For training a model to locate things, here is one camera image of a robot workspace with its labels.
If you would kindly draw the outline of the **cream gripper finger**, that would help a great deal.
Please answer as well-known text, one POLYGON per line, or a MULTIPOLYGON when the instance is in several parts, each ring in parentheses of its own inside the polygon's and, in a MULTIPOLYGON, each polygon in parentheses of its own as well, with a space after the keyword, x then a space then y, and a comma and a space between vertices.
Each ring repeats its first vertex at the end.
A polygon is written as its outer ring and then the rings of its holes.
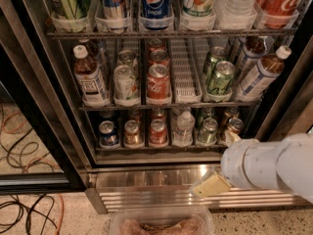
POLYGON ((217 171, 206 173, 189 191, 199 198, 216 196, 231 190, 231 184, 217 171))
POLYGON ((231 130, 225 130, 224 134, 225 134, 225 143, 227 146, 231 146, 234 142, 239 141, 241 139, 241 137, 237 133, 234 133, 231 130))

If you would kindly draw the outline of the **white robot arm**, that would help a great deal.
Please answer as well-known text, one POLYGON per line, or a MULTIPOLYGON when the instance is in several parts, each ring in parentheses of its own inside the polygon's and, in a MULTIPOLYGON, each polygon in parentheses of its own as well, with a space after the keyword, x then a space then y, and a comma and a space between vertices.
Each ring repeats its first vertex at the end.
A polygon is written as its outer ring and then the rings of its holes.
POLYGON ((297 133, 277 142, 241 139, 222 155, 219 171, 190 187, 199 198, 231 188, 278 190, 313 203, 313 134, 297 133))

